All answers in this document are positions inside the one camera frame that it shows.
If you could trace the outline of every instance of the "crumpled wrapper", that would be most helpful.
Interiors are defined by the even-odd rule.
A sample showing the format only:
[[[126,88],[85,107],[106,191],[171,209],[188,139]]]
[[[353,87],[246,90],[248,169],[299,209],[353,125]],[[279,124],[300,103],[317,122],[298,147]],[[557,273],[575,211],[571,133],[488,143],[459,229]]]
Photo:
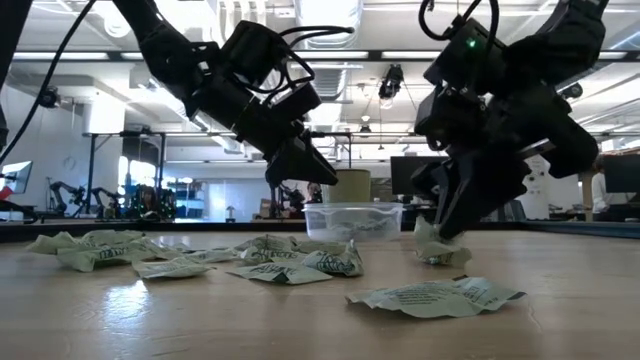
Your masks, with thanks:
[[[60,263],[82,272],[93,271],[96,266],[184,256],[177,247],[158,246],[141,232],[114,230],[91,231],[81,238],[74,238],[66,232],[54,237],[40,235],[26,250],[55,255]]]
[[[56,255],[60,263],[81,272],[91,272],[96,265],[122,265],[155,257],[156,251],[148,246],[144,238],[126,244],[103,245],[97,248],[61,248]]]
[[[428,264],[462,268],[472,258],[471,250],[457,244],[458,238],[449,241],[440,238],[437,228],[422,216],[416,218],[413,236],[418,247],[416,255]]]
[[[340,255],[347,250],[346,242],[301,241],[293,251],[311,254],[314,251],[326,251],[331,255]]]
[[[299,262],[304,259],[304,256],[291,250],[271,250],[251,246],[240,254],[240,259],[246,265],[257,265],[267,262]]]
[[[245,279],[261,280],[278,284],[299,285],[331,279],[321,271],[296,262],[266,263],[257,266],[239,267],[227,271]]]
[[[60,249],[73,248],[80,245],[80,242],[68,232],[61,232],[54,237],[40,235],[36,241],[27,245],[25,249],[36,254],[56,255]]]
[[[264,250],[292,251],[298,244],[293,236],[281,237],[274,235],[259,236],[255,239],[247,240],[244,243],[234,247],[237,251],[245,251],[250,247],[256,247]]]
[[[223,261],[236,260],[238,258],[238,252],[232,248],[219,248],[196,251],[191,254],[185,254],[184,257],[188,260],[198,263],[212,264]]]
[[[360,276],[364,274],[362,259],[355,242],[351,240],[340,255],[327,251],[314,251],[302,260],[302,264],[327,274]]]
[[[497,311],[508,301],[524,295],[523,292],[503,288],[485,278],[462,277],[349,294],[347,301],[364,303],[372,309],[402,311],[418,318],[436,318]]]
[[[161,262],[133,262],[133,269],[143,279],[154,278],[186,278],[203,274],[209,270],[210,267],[197,263],[186,258],[175,258],[169,261]]]

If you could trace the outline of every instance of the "monitor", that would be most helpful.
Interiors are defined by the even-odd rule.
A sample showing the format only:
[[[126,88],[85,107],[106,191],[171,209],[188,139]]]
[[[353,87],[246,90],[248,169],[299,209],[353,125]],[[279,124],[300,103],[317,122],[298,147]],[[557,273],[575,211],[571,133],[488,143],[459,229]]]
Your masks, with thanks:
[[[604,181],[608,193],[640,192],[640,155],[605,156]]]
[[[411,183],[411,175],[423,165],[445,160],[447,160],[446,156],[392,156],[391,192],[394,195],[420,194],[420,191]]]
[[[24,194],[27,190],[32,165],[33,161],[25,161],[3,166],[0,189],[7,186],[14,194]]]

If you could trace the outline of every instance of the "plastic container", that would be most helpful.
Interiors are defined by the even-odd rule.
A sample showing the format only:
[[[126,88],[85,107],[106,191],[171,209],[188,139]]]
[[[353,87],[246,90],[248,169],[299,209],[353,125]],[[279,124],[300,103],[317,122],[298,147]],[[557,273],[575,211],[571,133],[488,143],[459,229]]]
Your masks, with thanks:
[[[307,235],[315,241],[393,240],[400,236],[400,203],[306,204]]]

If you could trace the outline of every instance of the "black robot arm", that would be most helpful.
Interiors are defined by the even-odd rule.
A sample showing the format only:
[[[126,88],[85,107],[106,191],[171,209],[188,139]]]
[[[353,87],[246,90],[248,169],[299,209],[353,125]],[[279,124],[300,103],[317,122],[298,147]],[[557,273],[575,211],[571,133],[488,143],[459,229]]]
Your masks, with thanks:
[[[60,189],[64,189],[69,193],[69,195],[71,195],[71,198],[69,199],[70,204],[82,205],[84,201],[85,190],[82,186],[78,188],[74,188],[73,186],[68,185],[62,181],[56,181],[53,184],[51,184],[51,186],[49,186],[49,189],[51,190],[51,192],[53,192],[53,195],[56,198],[56,203],[57,203],[56,211],[59,213],[64,213],[67,210],[67,205],[64,203],[64,200],[62,199],[62,195],[60,194]]]
[[[541,154],[557,178],[590,168],[597,143],[569,117],[571,107],[555,86],[597,61],[607,2],[560,1],[536,34],[510,46],[490,41],[495,33],[468,18],[469,11],[438,35],[450,43],[424,74],[435,91],[420,104],[415,132],[450,158],[418,169],[412,181],[425,193],[438,186],[435,225],[442,238],[524,194],[528,157]],[[486,93],[493,94],[489,103]]]
[[[337,183],[335,170],[311,145],[302,124],[304,114],[321,103],[310,83],[313,70],[283,36],[303,30],[323,30],[316,35],[330,35],[353,32],[352,28],[300,28],[278,34],[241,21],[220,48],[215,42],[190,42],[164,20],[152,0],[113,3],[131,26],[149,71],[184,103],[187,116],[193,119],[202,111],[233,131],[237,141],[255,146],[268,162],[269,184],[277,186],[285,179]],[[287,74],[290,59],[300,63],[309,76],[291,80]],[[280,84],[261,89],[272,71],[281,73]],[[286,90],[291,91],[278,102],[272,101],[275,94]],[[256,92],[270,95],[261,102]]]

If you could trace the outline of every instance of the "table surface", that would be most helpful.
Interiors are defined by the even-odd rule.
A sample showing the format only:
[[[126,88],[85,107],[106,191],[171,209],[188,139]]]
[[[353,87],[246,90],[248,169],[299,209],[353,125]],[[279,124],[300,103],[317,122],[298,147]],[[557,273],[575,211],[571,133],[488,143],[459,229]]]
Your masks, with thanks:
[[[155,234],[194,249],[255,233]],[[293,234],[299,239],[301,234]],[[359,243],[366,273],[299,286],[226,274],[142,281],[130,266],[78,273],[0,245],[3,359],[637,359],[640,242],[469,232],[465,270],[419,262],[409,234]],[[483,276],[528,296],[499,312],[424,320],[347,305],[359,290]]]

